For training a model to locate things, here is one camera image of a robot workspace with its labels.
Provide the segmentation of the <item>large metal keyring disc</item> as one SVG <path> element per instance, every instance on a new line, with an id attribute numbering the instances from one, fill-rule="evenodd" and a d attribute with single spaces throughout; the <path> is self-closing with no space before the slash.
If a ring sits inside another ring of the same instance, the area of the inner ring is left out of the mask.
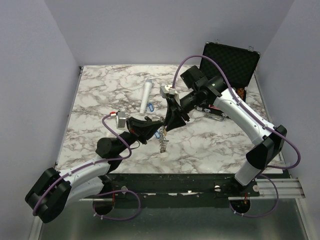
<path id="1" fill-rule="evenodd" d="M 160 147 L 160 153 L 164 153 L 167 149 L 168 140 L 166 139 L 166 130 L 165 127 L 162 126 L 158 130 L 159 132 L 159 147 Z"/>

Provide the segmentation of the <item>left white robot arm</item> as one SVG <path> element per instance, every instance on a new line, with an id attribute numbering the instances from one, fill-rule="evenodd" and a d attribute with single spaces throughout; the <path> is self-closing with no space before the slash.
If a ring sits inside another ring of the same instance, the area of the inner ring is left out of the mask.
<path id="1" fill-rule="evenodd" d="M 98 140 L 94 158 L 61 171 L 50 167 L 41 174 L 25 196 L 25 202 L 31 207 L 33 216 L 38 216 L 43 223 L 49 223 L 72 200 L 92 195 L 107 197 L 111 185 L 100 177 L 115 170 L 121 161 L 131 157 L 132 144 L 146 144 L 162 126 L 161 120 L 139 120 L 134 117 L 124 121 L 125 131 L 120 134 L 106 126 L 114 136 Z"/>

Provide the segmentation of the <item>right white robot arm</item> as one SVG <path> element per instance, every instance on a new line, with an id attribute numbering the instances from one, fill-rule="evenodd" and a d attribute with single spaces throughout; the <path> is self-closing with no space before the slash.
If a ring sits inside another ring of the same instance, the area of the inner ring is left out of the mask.
<path id="1" fill-rule="evenodd" d="M 233 120 L 249 137 L 254 148 L 246 154 L 246 162 L 237 171 L 230 183 L 230 191 L 241 196 L 248 190 L 248 184 L 280 153 L 287 129 L 259 116 L 234 90 L 229 90 L 220 76 L 208 79 L 197 66 L 186 70 L 181 78 L 192 92 L 179 97 L 171 85 L 160 88 L 161 96 L 167 101 L 165 129 L 170 131 L 186 125 L 189 112 L 201 105 L 213 105 Z"/>

